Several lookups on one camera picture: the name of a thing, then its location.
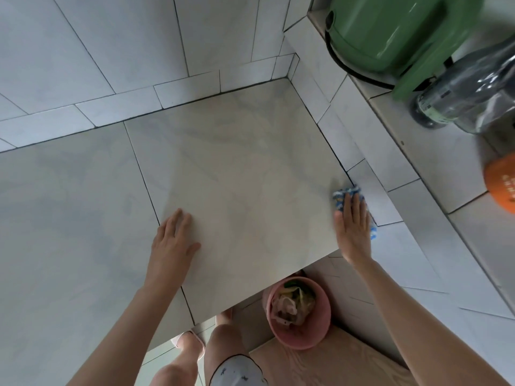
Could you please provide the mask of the person's right hand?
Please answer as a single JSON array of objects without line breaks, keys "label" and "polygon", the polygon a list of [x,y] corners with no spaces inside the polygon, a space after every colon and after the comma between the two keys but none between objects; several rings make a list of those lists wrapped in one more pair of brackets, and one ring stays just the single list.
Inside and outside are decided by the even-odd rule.
[{"label": "person's right hand", "polygon": [[365,201],[345,195],[344,239],[337,242],[344,259],[352,266],[371,259],[370,215]]}]

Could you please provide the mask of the person's left hand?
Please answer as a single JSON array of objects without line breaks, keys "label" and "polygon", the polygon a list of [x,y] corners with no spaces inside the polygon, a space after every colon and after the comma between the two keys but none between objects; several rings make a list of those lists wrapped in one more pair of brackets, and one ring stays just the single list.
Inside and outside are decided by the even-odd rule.
[{"label": "person's left hand", "polygon": [[152,241],[146,283],[180,287],[190,269],[184,258],[191,240],[192,215],[178,208],[160,224]]}]

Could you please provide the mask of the blue white cleaning cloth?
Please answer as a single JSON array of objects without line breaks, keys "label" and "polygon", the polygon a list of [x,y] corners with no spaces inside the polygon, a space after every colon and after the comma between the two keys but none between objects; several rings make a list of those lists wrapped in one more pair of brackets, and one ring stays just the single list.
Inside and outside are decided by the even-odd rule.
[{"label": "blue white cleaning cloth", "polygon": [[[355,194],[357,194],[359,196],[360,201],[365,200],[365,197],[362,194],[362,189],[359,186],[339,189],[332,194],[332,199],[335,202],[336,210],[338,210],[340,212],[344,211],[344,202],[345,202],[346,194],[350,195],[351,199],[353,198],[353,196]],[[377,226],[371,216],[371,213],[369,213],[369,215],[370,215],[370,240],[373,241],[374,239],[377,238]]]}]

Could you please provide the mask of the person's right forearm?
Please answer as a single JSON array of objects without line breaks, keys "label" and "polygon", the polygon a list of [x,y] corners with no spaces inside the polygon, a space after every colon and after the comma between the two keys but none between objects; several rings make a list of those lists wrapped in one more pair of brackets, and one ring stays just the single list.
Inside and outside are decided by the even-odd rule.
[{"label": "person's right forearm", "polygon": [[419,386],[510,386],[371,257],[345,259],[364,281]]}]

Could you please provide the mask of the person's left forearm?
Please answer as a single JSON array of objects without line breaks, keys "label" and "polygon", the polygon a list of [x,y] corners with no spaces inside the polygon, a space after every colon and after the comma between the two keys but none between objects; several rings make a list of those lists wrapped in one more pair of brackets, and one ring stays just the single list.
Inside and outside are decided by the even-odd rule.
[{"label": "person's left forearm", "polygon": [[180,283],[145,283],[67,386],[134,386]]}]

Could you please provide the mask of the pink slipper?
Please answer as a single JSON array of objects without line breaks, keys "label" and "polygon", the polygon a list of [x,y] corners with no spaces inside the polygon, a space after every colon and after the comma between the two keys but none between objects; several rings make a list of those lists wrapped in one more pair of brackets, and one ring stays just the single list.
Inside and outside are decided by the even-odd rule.
[{"label": "pink slipper", "polygon": [[197,354],[197,361],[203,358],[205,354],[205,344],[203,340],[192,330],[183,332],[173,337],[171,343],[181,352],[189,352]]}]

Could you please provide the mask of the trash in bin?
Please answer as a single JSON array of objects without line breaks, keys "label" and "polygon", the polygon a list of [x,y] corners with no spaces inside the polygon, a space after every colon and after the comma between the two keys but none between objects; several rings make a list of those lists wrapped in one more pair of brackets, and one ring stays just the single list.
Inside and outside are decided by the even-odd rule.
[{"label": "trash in bin", "polygon": [[279,287],[271,303],[271,319],[292,328],[305,323],[316,305],[313,288],[299,279],[289,280]]}]

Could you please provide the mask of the person's right leg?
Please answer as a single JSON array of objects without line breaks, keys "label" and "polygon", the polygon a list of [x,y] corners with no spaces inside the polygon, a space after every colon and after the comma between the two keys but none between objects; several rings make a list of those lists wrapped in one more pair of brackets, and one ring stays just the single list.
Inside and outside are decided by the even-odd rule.
[{"label": "person's right leg", "polygon": [[220,365],[235,356],[250,357],[241,331],[233,321],[233,308],[229,308],[216,315],[215,328],[205,346],[204,377],[209,386]]}]

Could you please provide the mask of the person's leg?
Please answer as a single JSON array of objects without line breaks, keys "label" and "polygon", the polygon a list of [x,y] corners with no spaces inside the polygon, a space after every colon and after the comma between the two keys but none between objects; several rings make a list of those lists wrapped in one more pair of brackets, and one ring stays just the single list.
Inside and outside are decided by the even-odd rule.
[{"label": "person's leg", "polygon": [[195,386],[197,376],[197,354],[180,350],[171,363],[156,372],[149,386]]},{"label": "person's leg", "polygon": [[215,328],[205,346],[204,377],[209,386],[220,365],[235,356],[250,357],[241,331],[233,321],[233,308],[229,308],[216,315]]}]

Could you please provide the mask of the pink trash bin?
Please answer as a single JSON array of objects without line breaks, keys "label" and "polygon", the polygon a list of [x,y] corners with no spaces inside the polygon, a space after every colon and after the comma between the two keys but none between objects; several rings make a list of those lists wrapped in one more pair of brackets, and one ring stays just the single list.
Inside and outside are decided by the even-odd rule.
[{"label": "pink trash bin", "polygon": [[[287,328],[271,319],[271,303],[279,287],[293,279],[305,281],[314,289],[317,298],[316,305],[305,323],[301,326]],[[316,346],[325,337],[331,324],[331,305],[328,296],[318,283],[306,277],[289,277],[266,288],[262,294],[262,305],[274,336],[281,344],[294,350],[306,350]]]}]

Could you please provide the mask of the person's left leg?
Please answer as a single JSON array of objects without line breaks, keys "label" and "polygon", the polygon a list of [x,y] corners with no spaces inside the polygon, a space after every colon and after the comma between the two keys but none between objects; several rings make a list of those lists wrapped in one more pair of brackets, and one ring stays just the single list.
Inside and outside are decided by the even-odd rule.
[{"label": "person's left leg", "polygon": [[195,386],[197,376],[197,354],[180,350],[171,363],[156,372],[149,386]]}]

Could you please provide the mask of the white patterned shorts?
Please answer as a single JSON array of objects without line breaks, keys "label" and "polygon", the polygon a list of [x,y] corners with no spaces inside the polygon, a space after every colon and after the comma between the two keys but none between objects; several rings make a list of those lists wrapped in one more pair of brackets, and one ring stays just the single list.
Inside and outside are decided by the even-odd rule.
[{"label": "white patterned shorts", "polygon": [[215,370],[209,386],[269,386],[262,369],[249,356],[228,357]]}]

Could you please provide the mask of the orange container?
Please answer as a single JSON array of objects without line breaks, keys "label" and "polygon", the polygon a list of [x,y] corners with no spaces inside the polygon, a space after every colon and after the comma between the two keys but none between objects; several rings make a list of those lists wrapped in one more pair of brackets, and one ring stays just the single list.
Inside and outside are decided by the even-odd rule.
[{"label": "orange container", "polygon": [[488,193],[498,206],[515,214],[515,152],[489,162],[483,177]]}]

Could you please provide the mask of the clear plastic bottle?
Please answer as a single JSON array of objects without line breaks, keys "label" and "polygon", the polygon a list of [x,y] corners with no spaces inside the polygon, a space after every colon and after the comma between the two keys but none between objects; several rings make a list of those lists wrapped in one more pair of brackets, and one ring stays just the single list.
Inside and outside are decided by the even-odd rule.
[{"label": "clear plastic bottle", "polygon": [[410,104],[412,118],[427,129],[454,123],[481,134],[515,110],[515,33],[458,60]]}]

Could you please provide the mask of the green kitchen appliance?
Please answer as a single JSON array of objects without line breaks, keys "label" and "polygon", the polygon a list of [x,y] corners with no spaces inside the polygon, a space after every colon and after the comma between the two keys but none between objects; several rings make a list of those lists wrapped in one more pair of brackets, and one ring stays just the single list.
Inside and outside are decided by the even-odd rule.
[{"label": "green kitchen appliance", "polygon": [[426,89],[477,24],[484,0],[332,0],[325,44],[347,74],[392,91]]}]

